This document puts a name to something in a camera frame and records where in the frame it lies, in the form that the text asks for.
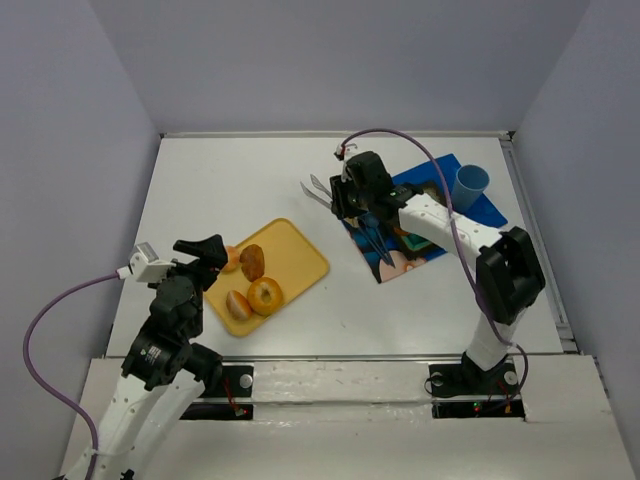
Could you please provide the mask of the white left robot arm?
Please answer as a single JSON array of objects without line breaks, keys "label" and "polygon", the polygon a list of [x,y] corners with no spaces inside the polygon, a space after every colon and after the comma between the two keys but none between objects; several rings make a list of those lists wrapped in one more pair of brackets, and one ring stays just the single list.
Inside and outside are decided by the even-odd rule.
[{"label": "white left robot arm", "polygon": [[141,479],[182,414],[222,376],[222,357],[196,343],[203,332],[203,294],[228,256],[215,234],[178,240],[182,263],[160,259],[148,243],[135,245],[118,279],[132,279],[155,292],[149,316],[134,338],[121,375],[90,445],[65,473],[67,479]]}]

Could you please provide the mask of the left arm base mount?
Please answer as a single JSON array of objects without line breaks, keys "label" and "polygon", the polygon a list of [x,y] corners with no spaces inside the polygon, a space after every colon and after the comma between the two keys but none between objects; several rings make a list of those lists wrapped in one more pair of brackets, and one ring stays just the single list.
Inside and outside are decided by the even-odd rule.
[{"label": "left arm base mount", "polygon": [[215,386],[208,387],[182,414],[185,421],[251,421],[254,367],[225,364]]}]

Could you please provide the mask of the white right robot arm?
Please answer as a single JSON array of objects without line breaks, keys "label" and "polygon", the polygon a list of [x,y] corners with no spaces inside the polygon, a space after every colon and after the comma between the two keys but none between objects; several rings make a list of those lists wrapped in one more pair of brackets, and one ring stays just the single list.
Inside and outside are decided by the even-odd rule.
[{"label": "white right robot arm", "polygon": [[478,223],[416,185],[394,184],[380,156],[335,153],[342,164],[331,177],[331,211],[340,220],[372,215],[388,230],[423,237],[456,255],[480,309],[471,343],[459,362],[434,368],[428,378],[435,397],[488,395],[502,380],[514,333],[546,281],[529,234]]}]

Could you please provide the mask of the dark brown bread roll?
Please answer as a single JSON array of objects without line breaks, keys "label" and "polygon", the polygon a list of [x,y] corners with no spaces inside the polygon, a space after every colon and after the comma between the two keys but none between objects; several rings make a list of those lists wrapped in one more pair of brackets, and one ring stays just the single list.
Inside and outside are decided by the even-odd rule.
[{"label": "dark brown bread roll", "polygon": [[446,204],[446,198],[440,187],[433,181],[425,182],[421,185],[423,193],[429,195],[434,201],[441,205]]}]

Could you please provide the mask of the metal tongs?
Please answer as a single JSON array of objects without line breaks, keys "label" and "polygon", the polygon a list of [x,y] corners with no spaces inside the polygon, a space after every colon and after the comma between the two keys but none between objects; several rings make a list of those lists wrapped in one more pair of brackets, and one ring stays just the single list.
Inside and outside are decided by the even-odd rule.
[{"label": "metal tongs", "polygon": [[310,181],[312,187],[309,188],[303,182],[300,182],[300,187],[303,193],[312,200],[316,201],[326,209],[330,210],[332,207],[332,193],[324,186],[324,184],[314,175],[310,175]]}]

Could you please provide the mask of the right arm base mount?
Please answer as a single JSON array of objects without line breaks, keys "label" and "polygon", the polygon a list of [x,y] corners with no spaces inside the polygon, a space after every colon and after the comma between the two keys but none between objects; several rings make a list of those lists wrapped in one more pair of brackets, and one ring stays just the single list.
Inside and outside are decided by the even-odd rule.
[{"label": "right arm base mount", "polygon": [[466,378],[460,363],[429,366],[425,392],[433,399],[435,419],[525,418],[519,379],[511,362]]}]

